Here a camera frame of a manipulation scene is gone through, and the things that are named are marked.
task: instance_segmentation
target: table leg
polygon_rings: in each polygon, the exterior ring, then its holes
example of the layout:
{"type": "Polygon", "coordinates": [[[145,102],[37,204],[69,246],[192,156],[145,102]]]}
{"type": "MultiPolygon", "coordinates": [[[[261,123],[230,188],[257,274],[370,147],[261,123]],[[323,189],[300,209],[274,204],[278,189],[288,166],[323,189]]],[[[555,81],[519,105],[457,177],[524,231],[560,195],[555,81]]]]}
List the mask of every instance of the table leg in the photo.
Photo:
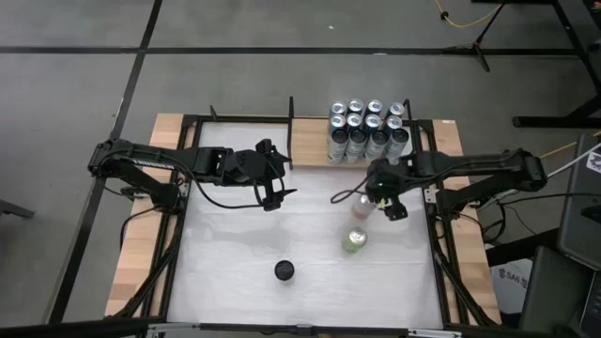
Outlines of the table leg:
{"type": "Polygon", "coordinates": [[[35,212],[24,207],[13,205],[10,202],[0,200],[0,213],[7,215],[15,215],[21,218],[30,219],[34,217],[35,212]]]}
{"type": "Polygon", "coordinates": [[[486,250],[488,265],[495,267],[518,259],[534,257],[537,246],[545,246],[553,249],[557,242],[558,233],[558,229],[553,229],[488,249],[486,250]]]}

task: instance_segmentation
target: wooden board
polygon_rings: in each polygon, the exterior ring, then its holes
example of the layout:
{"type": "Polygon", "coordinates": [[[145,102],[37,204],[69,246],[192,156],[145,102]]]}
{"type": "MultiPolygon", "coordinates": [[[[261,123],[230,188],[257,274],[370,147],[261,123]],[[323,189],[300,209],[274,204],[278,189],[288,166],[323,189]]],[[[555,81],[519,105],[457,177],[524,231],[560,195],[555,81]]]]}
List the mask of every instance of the wooden board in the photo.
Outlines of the wooden board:
{"type": "MultiPolygon", "coordinates": [[[[182,114],[158,114],[150,144],[152,146],[176,148],[182,118],[182,114]]],[[[323,121],[325,120],[294,119],[293,135],[295,129],[297,131],[309,130],[311,128],[310,124],[315,123],[315,121],[322,126],[323,121]]],[[[449,155],[463,154],[459,133],[454,121],[435,120],[434,129],[437,147],[440,151],[449,155]]],[[[293,138],[291,151],[294,164],[301,165],[303,161],[308,161],[307,159],[309,159],[309,157],[315,156],[315,154],[312,155],[310,152],[305,152],[304,154],[302,152],[299,153],[298,151],[301,145],[311,142],[322,142],[323,146],[314,146],[314,148],[326,148],[326,141],[323,137],[325,126],[322,130],[320,136],[312,137],[310,134],[306,134],[303,138],[293,138]]],[[[323,156],[318,156],[327,163],[325,153],[323,156]]],[[[165,170],[146,169],[146,172],[163,182],[166,182],[169,179],[169,172],[165,170]]],[[[445,187],[450,189],[459,189],[470,184],[467,177],[448,178],[444,183],[445,187]]],[[[149,207],[151,207],[150,201],[146,199],[138,200],[134,203],[131,212],[135,213],[149,207]]],[[[470,207],[467,207],[463,212],[477,218],[475,210],[470,207]]],[[[107,315],[119,311],[148,275],[160,221],[161,215],[159,213],[150,212],[147,215],[130,222],[121,256],[119,257],[119,262],[117,264],[113,288],[107,303],[107,315]]],[[[493,320],[501,322],[495,293],[492,287],[492,280],[486,262],[484,243],[480,235],[478,224],[466,219],[453,221],[453,233],[455,236],[457,258],[464,284],[480,306],[484,308],[486,313],[493,320]]],[[[448,281],[446,286],[452,321],[458,322],[455,293],[448,281]]],[[[151,306],[151,313],[154,315],[158,311],[158,303],[161,299],[160,289],[162,288],[157,287],[151,306]]]]}
{"type": "Polygon", "coordinates": [[[328,163],[328,119],[327,118],[293,118],[290,152],[294,165],[300,166],[333,166],[350,168],[367,168],[365,160],[349,164],[328,163]]]}
{"type": "MultiPolygon", "coordinates": [[[[455,122],[452,120],[434,120],[433,124],[438,150],[451,156],[463,155],[461,141],[459,140],[459,131],[455,122]]],[[[470,185],[470,180],[467,177],[451,177],[444,180],[444,187],[447,189],[457,190],[468,185],[470,185]]],[[[476,220],[478,219],[478,215],[473,207],[467,206],[461,212],[476,220]]],[[[451,225],[453,227],[457,260],[463,284],[486,314],[497,323],[501,323],[501,315],[492,286],[492,278],[490,276],[488,261],[486,260],[480,225],[466,218],[452,221],[451,225]]],[[[440,242],[440,245],[445,249],[446,245],[443,240],[440,242]]],[[[458,323],[459,314],[453,286],[446,278],[445,285],[449,300],[451,321],[458,323]]],[[[470,323],[476,324],[471,315],[470,323]]]]}

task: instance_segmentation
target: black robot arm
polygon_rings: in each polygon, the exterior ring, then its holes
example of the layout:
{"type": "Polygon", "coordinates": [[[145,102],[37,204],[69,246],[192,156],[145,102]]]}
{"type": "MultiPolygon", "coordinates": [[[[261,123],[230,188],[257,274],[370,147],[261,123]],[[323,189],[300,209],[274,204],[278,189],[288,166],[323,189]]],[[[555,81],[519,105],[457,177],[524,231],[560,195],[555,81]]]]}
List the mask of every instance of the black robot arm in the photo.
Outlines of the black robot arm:
{"type": "Polygon", "coordinates": [[[365,193],[371,201],[384,203],[391,221],[407,217],[398,195],[414,188],[429,187],[439,179],[462,176],[491,176],[469,186],[439,190],[439,213],[457,213],[467,203],[484,202],[507,190],[536,192],[547,184],[547,175],[539,158],[518,149],[496,155],[449,156],[425,151],[403,157],[396,165],[387,160],[373,161],[367,169],[365,193]]]}
{"type": "Polygon", "coordinates": [[[182,150],[137,145],[125,140],[98,144],[87,168],[94,177],[119,178],[147,193],[152,203],[166,213],[179,212],[180,191],[173,183],[161,183],[137,166],[178,170],[198,183],[218,186],[253,186],[257,207],[266,211],[280,207],[284,196],[294,190],[275,192],[274,179],[285,175],[289,158],[278,153],[271,140],[256,144],[255,150],[234,151],[226,147],[190,147],[182,150]],[[257,187],[265,189],[260,198],[257,187]]]}

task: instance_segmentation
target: black bottle cap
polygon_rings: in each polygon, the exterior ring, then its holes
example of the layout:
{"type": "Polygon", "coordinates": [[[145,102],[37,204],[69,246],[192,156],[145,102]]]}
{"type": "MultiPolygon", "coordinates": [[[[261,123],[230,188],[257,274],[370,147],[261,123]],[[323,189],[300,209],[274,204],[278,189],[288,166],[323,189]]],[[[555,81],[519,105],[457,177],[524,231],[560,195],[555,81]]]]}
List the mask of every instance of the black bottle cap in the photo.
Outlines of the black bottle cap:
{"type": "Polygon", "coordinates": [[[388,142],[388,135],[384,131],[376,131],[372,134],[372,141],[377,145],[386,145],[388,142]]]}
{"type": "Polygon", "coordinates": [[[335,143],[343,144],[344,142],[346,142],[348,140],[348,133],[347,133],[347,131],[343,131],[343,130],[335,130],[331,134],[331,138],[335,143]]]}
{"type": "Polygon", "coordinates": [[[393,134],[391,135],[391,137],[396,142],[406,142],[409,139],[409,133],[406,130],[400,129],[400,130],[393,131],[393,134]]]}
{"type": "Polygon", "coordinates": [[[279,261],[275,265],[275,277],[280,281],[287,281],[294,275],[294,266],[289,261],[279,261]]]}
{"type": "Polygon", "coordinates": [[[350,132],[350,140],[352,142],[363,143],[363,142],[365,142],[366,138],[367,138],[367,135],[365,134],[364,131],[354,130],[354,131],[350,132]]]}

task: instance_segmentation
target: black stand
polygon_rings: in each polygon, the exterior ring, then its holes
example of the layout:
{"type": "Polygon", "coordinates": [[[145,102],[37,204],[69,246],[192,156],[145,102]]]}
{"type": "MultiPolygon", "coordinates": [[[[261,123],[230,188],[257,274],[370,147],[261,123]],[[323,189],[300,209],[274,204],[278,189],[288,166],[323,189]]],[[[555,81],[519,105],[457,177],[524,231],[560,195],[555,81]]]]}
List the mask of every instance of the black stand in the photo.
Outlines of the black stand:
{"type": "Polygon", "coordinates": [[[475,54],[480,58],[480,62],[486,71],[490,71],[490,67],[486,63],[486,60],[480,50],[480,43],[484,38],[486,31],[490,25],[495,21],[497,15],[501,11],[501,9],[506,4],[531,4],[531,5],[551,5],[557,14],[557,18],[562,23],[563,30],[565,34],[570,39],[570,43],[574,48],[574,52],[582,62],[582,65],[586,69],[587,73],[591,77],[591,81],[593,81],[593,85],[596,91],[596,95],[586,101],[584,104],[579,106],[572,113],[561,116],[515,116],[512,119],[512,122],[517,128],[576,128],[576,129],[584,129],[584,128],[601,128],[601,118],[589,117],[590,115],[596,113],[598,110],[601,110],[601,81],[597,77],[596,72],[589,61],[589,55],[586,50],[580,44],[580,40],[576,32],[574,31],[574,27],[568,20],[565,12],[563,11],[562,6],[559,4],[557,0],[472,0],[474,3],[501,3],[501,7],[495,15],[490,19],[488,24],[485,27],[485,30],[480,34],[480,36],[473,42],[471,48],[465,52],[466,48],[461,46],[455,46],[447,49],[449,54],[475,54]],[[458,49],[463,48],[464,52],[460,53],[458,49]]]}
{"type": "Polygon", "coordinates": [[[471,45],[457,45],[457,46],[453,46],[453,47],[443,48],[442,52],[444,54],[476,55],[476,56],[478,56],[478,59],[480,60],[480,63],[482,64],[482,67],[484,67],[486,72],[490,72],[490,67],[488,66],[488,63],[486,62],[486,58],[485,58],[484,54],[482,53],[482,50],[480,49],[480,44],[482,43],[482,40],[485,38],[485,34],[488,31],[488,28],[490,28],[492,23],[495,22],[495,19],[497,19],[499,12],[501,12],[501,9],[503,9],[504,6],[505,6],[504,3],[501,4],[499,9],[497,9],[497,11],[495,12],[495,15],[493,15],[492,18],[490,19],[490,21],[486,24],[485,30],[483,30],[482,33],[480,33],[478,38],[471,45]]]}
{"type": "Polygon", "coordinates": [[[21,218],[30,219],[34,217],[35,212],[24,207],[13,205],[7,201],[0,200],[0,215],[1,214],[15,215],[21,218]]]}
{"type": "Polygon", "coordinates": [[[487,249],[486,259],[490,267],[513,262],[522,258],[534,257],[536,247],[544,246],[555,249],[559,229],[553,229],[527,238],[519,239],[511,243],[487,249]]]}

